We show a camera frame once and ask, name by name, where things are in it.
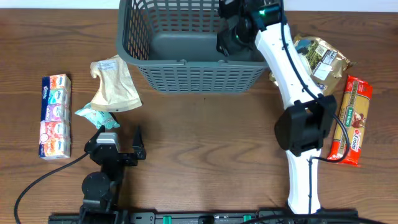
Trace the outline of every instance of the tissue pack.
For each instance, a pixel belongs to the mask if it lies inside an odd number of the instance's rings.
[[[42,79],[39,157],[46,160],[70,157],[71,82],[65,75]]]

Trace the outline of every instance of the spaghetti package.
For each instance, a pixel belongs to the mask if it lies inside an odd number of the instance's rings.
[[[347,157],[340,162],[342,164],[358,165],[372,90],[373,88],[369,83],[348,76],[339,119],[347,130],[351,147]],[[328,159],[336,160],[341,158],[345,148],[346,142],[343,131],[340,126],[337,126]]]

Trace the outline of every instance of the wood grain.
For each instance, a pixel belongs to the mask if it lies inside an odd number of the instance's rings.
[[[98,89],[90,63],[116,55],[115,10],[0,10],[0,222],[14,223],[14,202],[44,173],[83,154],[95,132],[72,116],[72,159],[37,156],[41,77],[68,73],[72,108]],[[374,87],[361,167],[320,164],[325,208],[356,208],[361,217],[398,222],[397,14],[288,12],[293,33],[323,37],[352,61],[348,73]],[[241,95],[163,95],[130,66],[143,106],[116,116],[124,149],[137,125],[147,160],[127,169],[120,205],[160,212],[283,207],[289,193],[285,152],[273,126],[279,91],[263,75]],[[335,93],[341,101],[345,80]],[[325,140],[328,154],[331,136]],[[99,167],[89,159],[37,184],[19,208],[23,223],[46,223],[52,212],[77,212],[81,182]]]

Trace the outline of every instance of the gold foil bag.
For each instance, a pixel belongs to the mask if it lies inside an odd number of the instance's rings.
[[[355,64],[319,37],[297,35],[294,45],[304,68],[324,95],[332,94],[343,72]],[[272,72],[269,80],[278,85]]]

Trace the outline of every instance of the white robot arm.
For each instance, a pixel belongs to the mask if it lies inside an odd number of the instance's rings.
[[[320,89],[314,84],[310,76],[304,69],[299,55],[294,47],[292,38],[290,36],[289,26],[284,25],[285,39],[288,44],[290,55],[294,61],[300,76],[303,81],[308,85],[312,93],[318,95],[321,93]],[[284,108],[294,105],[294,102],[300,100],[302,103],[312,101],[313,98],[303,91],[303,86],[300,84],[296,77],[295,72],[287,58],[286,52],[283,49],[281,41],[281,24],[277,23],[267,26],[265,31],[259,31],[256,36],[257,49],[264,56],[273,72],[275,79],[278,82],[280,94],[284,103]],[[290,179],[290,193],[288,204],[290,209],[296,214],[308,213],[308,193],[310,191],[309,185],[309,166],[308,160],[311,156],[318,157],[321,150],[311,149],[301,153],[301,156],[295,156],[291,151],[286,151],[289,160],[289,179]],[[314,160],[312,164],[312,206],[310,213],[315,213],[320,209],[321,205],[317,194],[317,167],[318,160]]]

